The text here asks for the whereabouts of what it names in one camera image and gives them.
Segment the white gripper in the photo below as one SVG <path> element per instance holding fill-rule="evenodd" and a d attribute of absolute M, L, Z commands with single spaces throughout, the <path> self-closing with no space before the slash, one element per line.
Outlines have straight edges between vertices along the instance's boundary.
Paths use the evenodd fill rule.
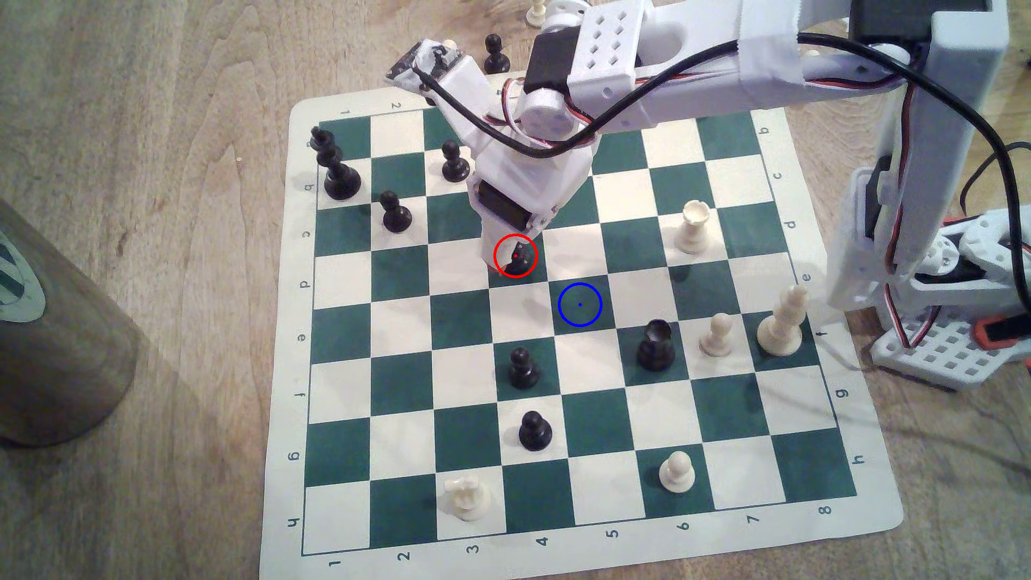
<path fill-rule="evenodd" d="M 481 218 L 483 247 L 496 247 L 502 234 L 540 234 L 589 175 L 598 140 L 547 159 L 518 153 L 495 139 L 469 145 L 474 171 L 469 201 Z"/>

